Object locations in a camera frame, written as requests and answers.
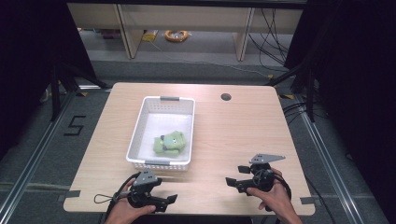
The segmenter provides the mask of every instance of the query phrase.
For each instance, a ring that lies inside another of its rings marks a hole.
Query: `aluminum rail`
[[[296,96],[296,100],[298,103],[304,102],[301,96],[299,95]],[[306,113],[303,113],[302,116],[305,126],[309,131],[312,140],[314,141],[320,159],[322,160],[322,163],[327,171],[327,174],[329,175],[329,178],[332,181],[332,185],[334,186],[335,192],[337,193],[338,198],[341,201],[341,205],[343,205],[346,211],[346,216],[348,217],[349,222],[356,224],[364,223],[361,212],[359,211],[358,206],[356,205],[355,201],[350,195],[349,190],[347,189],[347,186],[343,178],[338,173],[338,170],[335,167],[334,162],[332,161],[332,156],[330,155],[329,150],[326,148],[326,145],[324,144],[319,134],[317,126],[315,125],[315,123],[311,122],[310,118],[306,115]]]
[[[24,193],[24,190],[26,189],[26,186],[28,185],[41,159],[47,151],[47,148],[55,134],[55,131],[63,119],[66,108],[70,105],[75,94],[75,92],[69,92],[66,94],[64,101],[61,105],[61,111],[58,117],[54,121],[50,122],[43,137],[35,148],[35,151],[25,165],[23,171],[21,172],[21,175],[18,177],[8,196],[2,202],[0,207],[0,223],[6,224],[11,218],[12,213],[17,207]]]

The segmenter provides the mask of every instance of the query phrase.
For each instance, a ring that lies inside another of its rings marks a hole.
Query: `yellow object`
[[[279,99],[287,99],[287,100],[293,100],[294,99],[294,95],[292,94],[281,94],[278,95]]]
[[[157,36],[158,30],[147,30],[143,36],[142,41],[152,42],[155,40],[155,36]]]
[[[189,36],[187,31],[171,31],[165,32],[165,39],[171,42],[182,42]]]

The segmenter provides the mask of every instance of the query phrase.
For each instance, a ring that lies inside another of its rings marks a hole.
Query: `round hole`
[[[231,100],[231,95],[228,94],[228,93],[223,93],[223,94],[221,95],[221,99],[222,99],[223,101],[229,101],[229,100]]]

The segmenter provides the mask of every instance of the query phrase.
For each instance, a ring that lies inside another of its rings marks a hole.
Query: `gray floor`
[[[82,31],[88,54],[97,76],[106,83],[117,81],[217,83],[261,85],[268,76],[282,72],[261,66],[259,52],[251,41],[247,43],[245,60],[238,62],[234,53],[233,37],[228,33],[191,32],[182,43],[169,43],[158,33],[154,45],[142,42],[133,60],[126,58],[120,39],[104,40],[93,31]],[[253,38],[262,42],[260,35]],[[280,42],[287,47],[291,35],[280,35]],[[267,47],[279,59],[278,50]],[[262,63],[272,69],[285,70],[279,63],[262,55]],[[288,94],[292,78],[277,85],[279,94]],[[88,91],[87,96],[74,96],[67,107],[59,127],[49,142],[43,157],[24,190],[8,223],[100,223],[102,214],[67,213],[63,210],[63,196],[68,191],[88,145],[97,120],[106,103],[108,91]],[[295,99],[280,99],[283,107],[296,103]],[[318,154],[304,116],[297,109],[286,115],[290,133],[297,149],[305,175],[314,184],[336,223],[349,223],[347,212],[332,185],[332,181]],[[30,156],[40,143],[41,136],[50,124],[50,101],[44,102],[26,125],[20,143],[0,161],[0,200],[3,201],[12,188]],[[352,195],[364,223],[388,223],[378,207],[371,191],[361,178],[354,162],[346,157],[346,149],[320,104],[315,105],[315,125],[319,130],[332,160],[343,178],[346,189]],[[68,127],[74,116],[85,116],[78,122],[84,125],[78,136],[64,136],[76,130]],[[318,194],[311,188],[316,199],[316,213],[302,217],[304,223],[332,223]],[[254,217],[254,223],[275,223],[274,217]]]

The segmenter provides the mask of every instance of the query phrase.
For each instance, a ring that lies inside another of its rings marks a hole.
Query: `handheld controller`
[[[135,178],[134,183],[127,191],[122,191],[127,183]],[[151,196],[151,191],[154,187],[160,186],[163,180],[158,178],[149,168],[137,174],[131,175],[120,187],[120,189],[114,193],[112,200],[106,211],[106,218],[110,214],[114,205],[119,199],[127,198],[128,203],[135,208],[143,207],[146,205],[155,205],[156,212],[165,212],[168,204],[174,203],[177,198],[177,194],[164,198],[158,198]]]
[[[283,159],[285,159],[285,157],[267,154],[257,154],[253,157],[253,159],[250,160],[250,167],[238,166],[239,173],[252,173],[253,177],[247,180],[236,180],[225,177],[227,185],[237,188],[239,193],[246,193],[247,196],[250,196],[250,194],[247,193],[248,188],[256,188],[268,192],[272,189],[274,181],[278,180],[286,189],[286,192],[291,199],[291,189],[289,185],[286,183],[285,179],[282,176],[274,173],[274,171],[271,169],[270,164],[268,163],[270,161],[278,161]],[[265,207],[265,210],[267,210],[268,212],[271,211],[271,209],[267,206]]]

